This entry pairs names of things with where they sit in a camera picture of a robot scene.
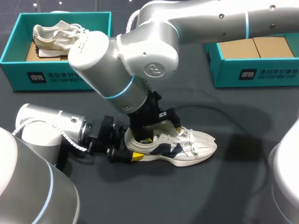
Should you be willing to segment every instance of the gray robot arm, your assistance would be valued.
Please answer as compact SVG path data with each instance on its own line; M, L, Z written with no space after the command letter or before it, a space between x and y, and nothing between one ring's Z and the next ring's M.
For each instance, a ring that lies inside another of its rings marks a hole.
M144 79L170 77L178 67L180 44L297 31L298 0L153 1L140 10L136 29L113 38L91 32L76 42L68 58L71 67L131 121L154 123L167 113L159 110L161 97Z

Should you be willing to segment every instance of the sneaker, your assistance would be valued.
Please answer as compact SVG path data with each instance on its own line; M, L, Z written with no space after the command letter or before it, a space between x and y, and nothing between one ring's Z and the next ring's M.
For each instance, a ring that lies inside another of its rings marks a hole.
M128 150L143 154L139 161L166 160L177 167L191 166L209 158L216 150L211 135L181 127L178 132L172 125L160 123L146 132L152 139L137 141L131 129L125 133Z
M80 36L89 30L79 24L68 24L60 21L53 27L35 25L33 28L33 40L39 48L39 57L56 57L68 55L69 50Z

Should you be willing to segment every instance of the shoe box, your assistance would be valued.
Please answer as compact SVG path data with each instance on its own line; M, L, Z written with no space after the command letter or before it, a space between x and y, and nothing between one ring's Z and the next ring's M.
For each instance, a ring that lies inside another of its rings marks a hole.
M0 58L0 67L15 91L92 90L69 66L67 57L39 58L33 27L52 27L60 20L90 31L113 35L111 12L22 13Z
M299 34L206 44L215 87L299 86Z

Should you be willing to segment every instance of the teal shoe box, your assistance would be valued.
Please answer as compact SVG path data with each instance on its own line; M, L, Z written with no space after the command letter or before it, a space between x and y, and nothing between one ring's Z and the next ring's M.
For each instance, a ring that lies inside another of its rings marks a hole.
M52 27L60 20L112 36L111 12L20 14L0 59L0 66L15 91L91 90L68 61L26 62L33 27Z
M274 36L285 38L292 57L226 59L221 43L206 44L214 86L299 86L299 34L272 35Z

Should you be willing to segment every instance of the beige sneaker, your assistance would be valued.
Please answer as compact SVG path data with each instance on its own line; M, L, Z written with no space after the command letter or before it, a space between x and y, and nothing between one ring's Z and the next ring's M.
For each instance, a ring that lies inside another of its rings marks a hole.
M39 57L56 57L68 55L70 48L82 35L89 30L79 24L68 24L60 21L53 27L35 25L33 28L33 40L39 48Z

